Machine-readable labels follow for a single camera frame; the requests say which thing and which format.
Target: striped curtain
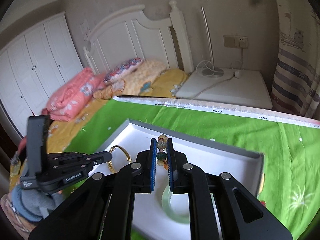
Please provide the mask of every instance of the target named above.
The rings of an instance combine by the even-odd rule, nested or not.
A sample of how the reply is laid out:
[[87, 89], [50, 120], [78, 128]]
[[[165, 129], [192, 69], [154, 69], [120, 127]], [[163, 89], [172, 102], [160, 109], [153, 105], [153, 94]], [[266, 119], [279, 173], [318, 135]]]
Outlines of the striped curtain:
[[311, 118], [320, 100], [320, 21], [307, 0], [277, 4], [280, 41], [273, 109]]

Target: wall switch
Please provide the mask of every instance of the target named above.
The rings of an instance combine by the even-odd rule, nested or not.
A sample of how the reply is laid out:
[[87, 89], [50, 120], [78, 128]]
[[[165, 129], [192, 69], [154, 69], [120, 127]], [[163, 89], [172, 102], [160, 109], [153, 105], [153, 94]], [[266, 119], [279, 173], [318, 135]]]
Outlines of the wall switch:
[[235, 43], [235, 37], [231, 35], [223, 35], [223, 40], [224, 40], [224, 46], [226, 48], [235, 48], [236, 43]]
[[87, 41], [88, 35], [90, 33], [90, 28], [87, 19], [84, 19], [82, 23], [80, 23], [81, 33], [83, 35], [83, 39]]
[[223, 40], [226, 48], [248, 48], [248, 37], [246, 36], [223, 35]]

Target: gold bracelet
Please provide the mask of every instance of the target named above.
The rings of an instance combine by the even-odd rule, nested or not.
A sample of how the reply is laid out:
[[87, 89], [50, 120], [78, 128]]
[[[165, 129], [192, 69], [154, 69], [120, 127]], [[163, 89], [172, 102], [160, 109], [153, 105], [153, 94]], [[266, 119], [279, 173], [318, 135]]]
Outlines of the gold bracelet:
[[[127, 156], [127, 161], [128, 161], [129, 163], [131, 163], [131, 162], [132, 162], [132, 159], [131, 159], [129, 153], [128, 153], [123, 147], [121, 147], [121, 146], [119, 146], [119, 145], [112, 146], [112, 147], [110, 148], [110, 151], [109, 151], [109, 152], [112, 153], [117, 147], [124, 152], [125, 156]], [[114, 168], [113, 165], [112, 165], [112, 161], [107, 162], [107, 164], [108, 164], [109, 170], [110, 170], [112, 173], [117, 173], [117, 171], [115, 170], [115, 168]]]

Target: white wardrobe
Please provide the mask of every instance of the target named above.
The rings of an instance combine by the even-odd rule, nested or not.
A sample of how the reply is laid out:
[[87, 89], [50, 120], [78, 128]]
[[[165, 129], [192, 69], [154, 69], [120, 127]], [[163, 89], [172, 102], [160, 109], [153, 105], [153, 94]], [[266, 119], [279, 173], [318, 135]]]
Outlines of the white wardrobe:
[[83, 70], [64, 12], [40, 22], [0, 51], [0, 100], [13, 125], [26, 135], [29, 116]]

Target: bedpost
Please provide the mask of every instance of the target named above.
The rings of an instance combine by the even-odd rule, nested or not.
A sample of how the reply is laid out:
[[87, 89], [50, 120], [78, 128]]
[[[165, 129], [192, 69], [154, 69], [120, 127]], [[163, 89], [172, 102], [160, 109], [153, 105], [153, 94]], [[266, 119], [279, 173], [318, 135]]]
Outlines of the bedpost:
[[86, 60], [87, 60], [87, 62], [88, 62], [88, 64], [89, 64], [89, 67], [92, 68], [93, 72], [94, 72], [96, 75], [99, 74], [99, 71], [98, 71], [98, 69], [96, 68], [96, 66], [95, 66], [94, 64], [92, 64], [91, 58], [90, 58], [90, 56], [89, 56], [89, 53], [90, 53], [90, 52], [88, 51], [88, 49], [87, 49], [86, 46], [83, 46], [83, 51], [84, 51], [85, 58], [86, 58]]
[[184, 17], [175, 0], [171, 0], [169, 5], [171, 6], [170, 18], [177, 35], [183, 69], [185, 72], [191, 73], [194, 70], [194, 66]]

